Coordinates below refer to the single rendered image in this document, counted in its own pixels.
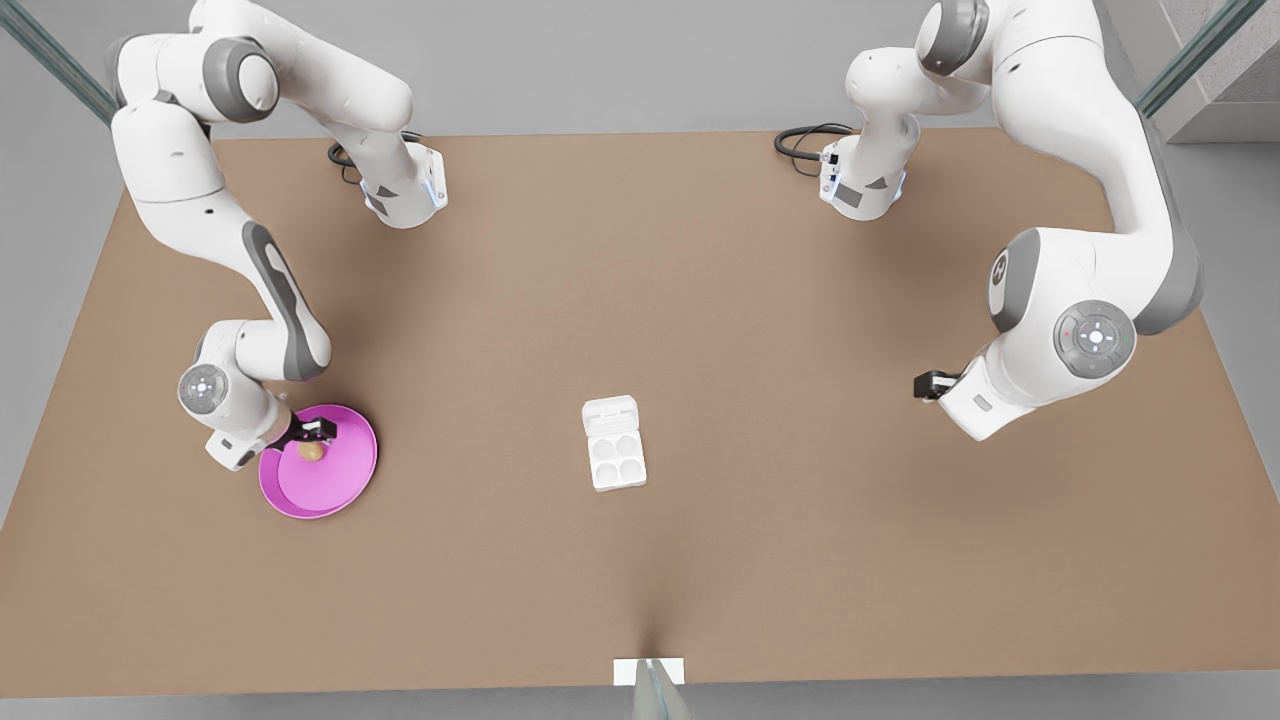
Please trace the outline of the white egg box lid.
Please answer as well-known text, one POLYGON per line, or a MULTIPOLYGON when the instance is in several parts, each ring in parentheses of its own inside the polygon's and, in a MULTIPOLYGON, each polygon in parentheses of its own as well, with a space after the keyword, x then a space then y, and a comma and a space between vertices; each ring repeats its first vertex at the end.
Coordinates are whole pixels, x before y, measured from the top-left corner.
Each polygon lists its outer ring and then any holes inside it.
POLYGON ((637 432, 637 402, 630 395, 595 398, 581 410, 582 427, 588 438, 637 432))

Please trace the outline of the white egg box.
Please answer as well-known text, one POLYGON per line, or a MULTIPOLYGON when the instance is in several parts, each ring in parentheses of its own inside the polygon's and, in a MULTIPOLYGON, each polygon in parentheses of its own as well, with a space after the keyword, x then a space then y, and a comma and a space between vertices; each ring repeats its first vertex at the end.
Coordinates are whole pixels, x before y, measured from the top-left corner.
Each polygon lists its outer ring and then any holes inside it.
POLYGON ((639 430, 588 438, 591 484, 596 492, 646 483, 646 464, 639 430))

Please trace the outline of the pink round plate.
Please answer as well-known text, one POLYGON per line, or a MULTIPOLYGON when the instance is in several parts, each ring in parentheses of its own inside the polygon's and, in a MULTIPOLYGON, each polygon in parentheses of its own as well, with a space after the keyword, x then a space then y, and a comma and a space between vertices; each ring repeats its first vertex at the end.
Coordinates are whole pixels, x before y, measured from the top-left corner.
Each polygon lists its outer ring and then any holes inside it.
POLYGON ((303 459, 296 442, 264 450, 259 486, 265 500, 289 518, 324 518, 364 492, 378 464, 378 439, 370 421, 351 407, 323 404, 298 415, 302 421, 334 421, 335 438, 314 462, 303 459))

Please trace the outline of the silver frame post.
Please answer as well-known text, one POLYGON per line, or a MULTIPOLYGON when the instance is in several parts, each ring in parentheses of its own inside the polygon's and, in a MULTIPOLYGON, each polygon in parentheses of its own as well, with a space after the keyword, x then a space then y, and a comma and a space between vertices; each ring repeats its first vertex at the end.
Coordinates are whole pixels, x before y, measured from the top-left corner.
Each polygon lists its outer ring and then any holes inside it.
POLYGON ((17 0, 0 0, 0 28, 106 127, 110 126, 118 110, 115 99, 17 0))
POLYGON ((685 659, 614 659, 613 684, 631 685, 630 720, 694 720, 680 694, 685 684, 685 659))
POLYGON ((1135 109, 1144 119, 1156 113, 1201 67, 1234 36, 1267 0, 1225 0, 1174 55, 1172 60, 1137 95, 1135 109))

